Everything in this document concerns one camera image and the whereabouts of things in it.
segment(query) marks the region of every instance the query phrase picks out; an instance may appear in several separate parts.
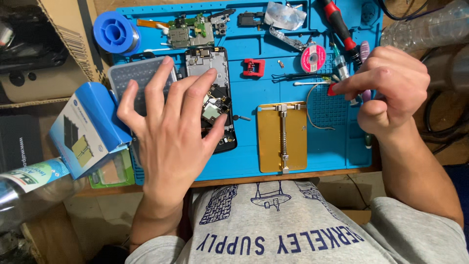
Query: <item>screwdriver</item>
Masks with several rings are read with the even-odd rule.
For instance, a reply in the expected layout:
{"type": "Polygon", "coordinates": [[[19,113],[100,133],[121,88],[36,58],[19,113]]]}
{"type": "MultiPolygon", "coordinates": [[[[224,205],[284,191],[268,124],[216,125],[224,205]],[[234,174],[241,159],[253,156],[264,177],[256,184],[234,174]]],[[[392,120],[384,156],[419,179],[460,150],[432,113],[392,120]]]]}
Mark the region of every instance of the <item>screwdriver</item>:
{"type": "Polygon", "coordinates": [[[337,36],[339,36],[340,40],[344,43],[345,50],[350,54],[353,64],[359,68],[362,65],[360,53],[356,48],[356,43],[352,40],[347,25],[345,25],[340,9],[331,0],[318,0],[318,2],[323,4],[327,20],[332,28],[334,28],[337,36]]]}

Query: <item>bottle label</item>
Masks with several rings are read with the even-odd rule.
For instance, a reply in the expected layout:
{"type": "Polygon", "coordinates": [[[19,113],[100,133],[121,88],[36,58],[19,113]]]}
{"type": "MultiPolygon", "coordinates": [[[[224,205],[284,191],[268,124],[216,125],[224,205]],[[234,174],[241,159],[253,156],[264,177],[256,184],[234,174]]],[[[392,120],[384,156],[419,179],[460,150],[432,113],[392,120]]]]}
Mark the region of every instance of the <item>bottle label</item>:
{"type": "Polygon", "coordinates": [[[25,192],[30,192],[70,172],[60,158],[25,166],[9,172],[0,173],[0,177],[17,183],[25,192]]]}

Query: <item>plastic bottle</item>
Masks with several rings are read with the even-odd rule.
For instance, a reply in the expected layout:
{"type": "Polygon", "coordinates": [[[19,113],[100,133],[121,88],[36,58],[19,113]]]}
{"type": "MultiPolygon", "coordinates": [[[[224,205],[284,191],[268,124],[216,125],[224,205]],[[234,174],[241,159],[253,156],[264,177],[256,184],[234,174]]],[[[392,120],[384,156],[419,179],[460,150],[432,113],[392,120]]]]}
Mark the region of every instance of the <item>plastic bottle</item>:
{"type": "Polygon", "coordinates": [[[397,21],[383,30],[381,46],[391,45],[407,53],[469,42],[469,3],[455,0],[441,10],[397,21]]]}
{"type": "MultiPolygon", "coordinates": [[[[16,178],[32,176],[34,178],[33,181],[40,182],[41,180],[38,180],[39,177],[35,177],[36,175],[33,175],[33,172],[27,173],[25,171],[28,169],[32,171],[47,171],[44,170],[47,166],[49,166],[48,170],[54,174],[58,173],[62,166],[65,167],[60,159],[52,159],[7,172],[7,174],[14,175],[16,178]]],[[[62,173],[67,175],[61,175],[60,178],[54,179],[28,192],[17,182],[0,177],[0,231],[17,228],[20,224],[46,212],[84,187],[86,183],[85,178],[74,181],[68,170],[65,169],[65,171],[60,172],[60,174],[62,173]]]]}

